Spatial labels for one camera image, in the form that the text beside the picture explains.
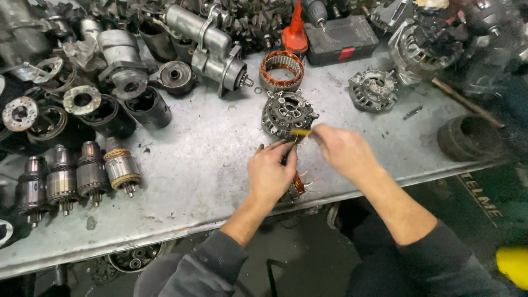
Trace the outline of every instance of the workbench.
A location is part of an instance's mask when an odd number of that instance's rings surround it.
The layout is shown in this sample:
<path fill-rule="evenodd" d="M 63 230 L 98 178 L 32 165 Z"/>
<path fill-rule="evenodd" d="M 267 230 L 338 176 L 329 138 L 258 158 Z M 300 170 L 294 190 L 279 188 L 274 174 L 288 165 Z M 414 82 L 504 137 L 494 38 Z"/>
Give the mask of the workbench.
<path fill-rule="evenodd" d="M 217 97 L 218 84 L 211 80 L 181 98 L 161 91 L 171 108 L 172 122 L 155 132 L 138 125 L 125 141 L 143 175 L 135 196 L 129 198 L 119 191 L 112 198 L 104 197 L 98 208 L 76 203 L 69 216 L 50 219 L 46 214 L 28 238 L 0 249 L 0 279 L 222 226 L 248 194 L 248 159 L 260 143 L 274 141 L 261 127 L 266 92 L 254 92 L 260 86 L 258 66 L 263 57 L 263 53 L 254 54 L 244 60 L 255 85 L 224 98 Z M 387 64 L 390 60 L 384 49 L 368 59 L 319 68 L 305 61 L 301 89 L 320 114 L 314 124 L 360 132 L 401 186 L 494 165 L 492 161 L 454 162 L 442 153 L 436 140 L 438 128 L 467 111 L 428 83 L 419 86 L 426 96 L 397 86 L 399 100 L 387 113 L 357 110 L 348 95 L 348 79 L 369 66 L 382 69 Z M 422 111 L 402 119 L 420 105 Z M 321 180 L 294 204 L 277 205 L 272 215 L 362 195 L 326 164 L 314 141 L 303 143 L 297 152 L 298 171 L 317 169 L 302 180 Z M 0 172 L 17 178 L 25 160 L 11 158 L 3 162 Z"/>

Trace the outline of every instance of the toolbox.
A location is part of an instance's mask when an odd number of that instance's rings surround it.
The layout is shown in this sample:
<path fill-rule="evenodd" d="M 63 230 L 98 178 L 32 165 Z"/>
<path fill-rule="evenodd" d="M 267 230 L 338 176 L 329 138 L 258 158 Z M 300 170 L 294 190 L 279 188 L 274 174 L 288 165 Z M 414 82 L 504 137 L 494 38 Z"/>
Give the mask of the toolbox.
<path fill-rule="evenodd" d="M 348 62 L 369 57 L 380 41 L 362 15 L 326 22 L 324 27 L 304 24 L 308 37 L 308 61 L 312 66 Z"/>

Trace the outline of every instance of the dark sleeve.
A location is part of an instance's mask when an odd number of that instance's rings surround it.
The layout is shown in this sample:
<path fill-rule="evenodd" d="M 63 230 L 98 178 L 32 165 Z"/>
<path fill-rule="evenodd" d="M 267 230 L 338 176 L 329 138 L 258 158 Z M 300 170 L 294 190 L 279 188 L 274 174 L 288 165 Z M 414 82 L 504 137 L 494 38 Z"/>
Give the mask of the dark sleeve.
<path fill-rule="evenodd" d="M 508 296 L 449 227 L 441 221 L 421 240 L 399 246 L 409 274 L 433 296 Z"/>
<path fill-rule="evenodd" d="M 185 255 L 169 278 L 160 297 L 231 296 L 246 251 L 225 233 L 217 230 Z"/>

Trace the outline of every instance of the left hand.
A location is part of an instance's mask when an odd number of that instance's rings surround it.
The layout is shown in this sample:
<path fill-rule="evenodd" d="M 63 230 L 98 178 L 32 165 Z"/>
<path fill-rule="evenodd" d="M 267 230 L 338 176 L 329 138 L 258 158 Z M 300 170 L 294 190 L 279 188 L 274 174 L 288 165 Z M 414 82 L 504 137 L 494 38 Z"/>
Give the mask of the left hand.
<path fill-rule="evenodd" d="M 270 210 L 286 193 L 297 172 L 297 146 L 294 142 L 277 141 L 259 146 L 248 162 L 249 197 L 262 202 Z"/>

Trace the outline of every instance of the hand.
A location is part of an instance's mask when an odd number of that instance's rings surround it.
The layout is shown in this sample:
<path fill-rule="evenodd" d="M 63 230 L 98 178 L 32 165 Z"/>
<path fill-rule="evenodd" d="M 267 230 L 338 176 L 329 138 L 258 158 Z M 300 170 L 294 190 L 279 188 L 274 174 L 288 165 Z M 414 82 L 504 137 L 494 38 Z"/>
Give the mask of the hand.
<path fill-rule="evenodd" d="M 312 129 L 310 137 L 317 141 L 330 166 L 356 185 L 384 171 L 369 144 L 356 131 L 319 124 Z"/>
<path fill-rule="evenodd" d="M 286 157 L 286 166 L 282 160 Z M 265 206 L 275 206 L 286 193 L 297 172 L 297 146 L 284 140 L 259 146 L 248 162 L 249 195 Z"/>

